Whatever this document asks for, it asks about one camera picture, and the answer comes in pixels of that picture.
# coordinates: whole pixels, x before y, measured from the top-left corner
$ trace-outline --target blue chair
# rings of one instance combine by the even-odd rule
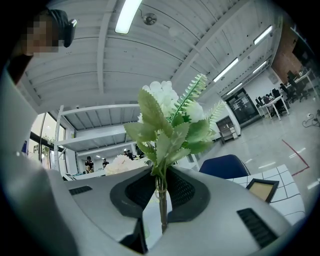
[[[199,172],[222,179],[234,179],[250,175],[246,165],[234,154],[204,161]]]

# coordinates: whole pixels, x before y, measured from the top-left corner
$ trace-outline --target brick wall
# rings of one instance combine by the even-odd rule
[[[287,73],[296,74],[302,68],[302,64],[292,53],[298,40],[298,35],[290,27],[292,24],[283,21],[281,39],[271,67],[280,77],[283,83],[287,82]]]

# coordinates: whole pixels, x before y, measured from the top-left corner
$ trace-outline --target glossy floor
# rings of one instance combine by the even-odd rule
[[[285,164],[308,211],[320,188],[317,185],[320,178],[320,128],[305,128],[302,122],[308,119],[309,113],[316,116],[318,109],[320,104],[313,97],[296,101],[290,105],[290,115],[284,113],[281,121],[276,116],[262,118],[243,128],[238,139],[229,140],[224,145],[217,142],[219,145],[213,147],[205,158],[236,155],[251,174]]]

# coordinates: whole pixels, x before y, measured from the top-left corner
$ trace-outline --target picture frame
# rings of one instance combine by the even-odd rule
[[[268,204],[274,197],[279,181],[253,178],[246,189]]]

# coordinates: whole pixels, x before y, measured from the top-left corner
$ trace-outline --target desk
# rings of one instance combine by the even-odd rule
[[[269,116],[270,116],[270,119],[272,119],[272,116],[271,116],[271,114],[270,114],[270,112],[269,112],[268,107],[273,106],[273,108],[274,108],[274,110],[275,110],[275,113],[276,113],[279,121],[281,121],[280,115],[279,115],[278,110],[277,110],[277,108],[276,108],[276,106],[275,106],[275,103],[276,103],[277,101],[282,100],[282,103],[283,103],[283,105],[284,105],[284,108],[285,108],[287,114],[290,115],[289,110],[288,110],[288,108],[287,108],[287,105],[286,105],[283,97],[284,97],[284,96],[281,94],[279,97],[276,97],[273,101],[269,102],[268,104],[265,104],[265,105],[263,105],[263,106],[258,107],[258,108],[257,108],[257,109],[258,109],[258,112],[259,112],[259,109],[261,109],[262,112],[263,112],[263,114],[264,114],[264,117],[267,118],[267,116],[266,116],[266,114],[265,114],[265,112],[264,112],[264,110],[263,110],[263,108],[266,108],[266,111],[268,112],[268,114],[269,114]]]
[[[308,81],[309,81],[310,84],[311,84],[311,87],[312,87],[315,95],[316,95],[317,97],[319,97],[319,95],[318,95],[318,93],[317,93],[317,90],[315,89],[314,84],[311,82],[311,79],[310,79],[310,77],[309,77],[309,75],[311,74],[311,72],[312,72],[312,70],[309,70],[306,74],[304,74],[303,76],[299,77],[298,79],[296,79],[296,80],[294,80],[294,81],[295,81],[295,83],[297,84],[297,83],[301,82],[303,79],[307,78]]]
[[[270,206],[281,213],[291,225],[294,225],[306,216],[301,194],[285,164],[258,174],[231,178],[229,181],[238,183],[246,188],[252,179],[279,181]]]

